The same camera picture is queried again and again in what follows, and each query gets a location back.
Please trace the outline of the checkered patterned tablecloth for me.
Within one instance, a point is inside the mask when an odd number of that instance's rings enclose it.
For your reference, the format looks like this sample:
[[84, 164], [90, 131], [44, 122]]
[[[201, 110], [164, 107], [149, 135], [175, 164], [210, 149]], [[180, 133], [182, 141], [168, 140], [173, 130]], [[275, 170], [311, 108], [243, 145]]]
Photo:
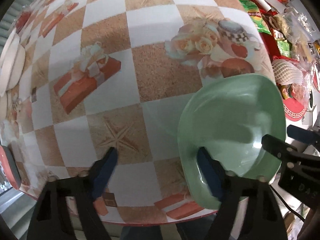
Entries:
[[1, 141], [20, 190], [76, 176], [110, 147], [118, 165], [97, 206], [105, 222], [191, 220], [177, 132], [190, 98], [239, 74], [274, 78], [239, 0], [35, 0], [19, 33], [25, 63], [7, 91]]

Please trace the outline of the white round plate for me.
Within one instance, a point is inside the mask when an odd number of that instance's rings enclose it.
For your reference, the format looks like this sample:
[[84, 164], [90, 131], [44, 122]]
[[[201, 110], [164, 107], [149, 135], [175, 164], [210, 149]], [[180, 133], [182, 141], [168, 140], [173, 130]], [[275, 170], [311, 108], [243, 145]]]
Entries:
[[5, 92], [4, 95], [1, 96], [1, 101], [0, 101], [0, 121], [1, 122], [6, 119], [7, 111], [8, 111], [8, 93]]
[[20, 44], [16, 27], [10, 33], [1, 53], [1, 97], [14, 88], [22, 75], [25, 63], [25, 48]]

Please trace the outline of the foam-netted fruit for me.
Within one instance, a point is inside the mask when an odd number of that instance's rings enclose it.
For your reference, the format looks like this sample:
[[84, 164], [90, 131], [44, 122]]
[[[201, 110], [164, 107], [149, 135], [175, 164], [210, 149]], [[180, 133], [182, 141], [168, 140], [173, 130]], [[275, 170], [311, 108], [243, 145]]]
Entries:
[[284, 59], [275, 59], [272, 62], [275, 81], [281, 85], [303, 83], [303, 73], [294, 64]]

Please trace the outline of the green snack packet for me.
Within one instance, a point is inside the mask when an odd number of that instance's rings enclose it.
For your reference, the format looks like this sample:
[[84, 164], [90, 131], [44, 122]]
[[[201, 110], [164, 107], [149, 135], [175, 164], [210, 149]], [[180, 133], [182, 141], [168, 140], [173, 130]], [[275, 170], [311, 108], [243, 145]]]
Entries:
[[257, 31], [259, 33], [266, 33], [268, 35], [271, 35], [272, 33], [270, 32], [270, 29], [269, 29], [267, 23], [263, 19], [263, 16], [260, 12], [259, 7], [254, 2], [252, 2], [250, 0], [239, 0], [239, 2], [242, 4], [245, 12], [247, 12], [249, 17], [251, 18]]

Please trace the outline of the green rectangular plate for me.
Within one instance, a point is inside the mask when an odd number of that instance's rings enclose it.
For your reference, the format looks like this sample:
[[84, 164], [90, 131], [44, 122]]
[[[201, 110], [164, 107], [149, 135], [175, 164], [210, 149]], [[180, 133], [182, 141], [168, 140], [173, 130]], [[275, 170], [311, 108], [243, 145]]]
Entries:
[[217, 210], [196, 156], [204, 147], [227, 171], [271, 181], [280, 161], [261, 145], [262, 137], [286, 138], [284, 106], [276, 85], [259, 74], [218, 79], [196, 92], [184, 108], [177, 142], [190, 194], [199, 206]]

